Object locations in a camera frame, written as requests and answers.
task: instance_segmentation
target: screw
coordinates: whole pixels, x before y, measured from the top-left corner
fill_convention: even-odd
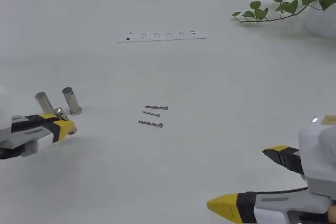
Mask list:
[[[159,107],[159,106],[145,106],[146,109],[159,109],[159,110],[168,110],[168,107]]]
[[[69,121],[69,118],[67,117],[66,113],[62,108],[56,108],[54,110],[55,116],[62,121]],[[77,132],[77,127],[74,126],[71,131],[68,133],[68,135],[74,135]]]
[[[147,114],[147,115],[153,115],[153,116],[160,117],[160,114],[154,114],[154,113],[151,113],[151,112],[148,112],[148,111],[142,111],[142,113]]]
[[[139,123],[141,123],[141,124],[146,124],[146,125],[151,125],[151,126],[157,126],[157,127],[160,127],[160,128],[163,127],[163,124],[162,124],[162,123],[151,123],[151,122],[140,121],[140,120],[139,120]]]

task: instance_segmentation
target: white power strip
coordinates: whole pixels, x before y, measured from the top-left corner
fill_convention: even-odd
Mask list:
[[[207,36],[197,31],[165,31],[163,33],[129,33],[118,39],[118,43],[141,42],[141,41],[161,41],[177,39],[205,39]]]

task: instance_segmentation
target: white tabletop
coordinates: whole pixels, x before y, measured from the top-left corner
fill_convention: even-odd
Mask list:
[[[336,113],[336,43],[303,30],[304,15],[232,21],[250,1],[0,0],[0,84],[13,114],[41,112],[39,91],[66,108],[66,86],[83,107],[76,135],[0,162],[1,222],[225,223],[207,200],[304,186],[261,151],[297,147],[311,117]],[[208,38],[117,43],[169,29]],[[145,105],[169,110],[157,119]]]

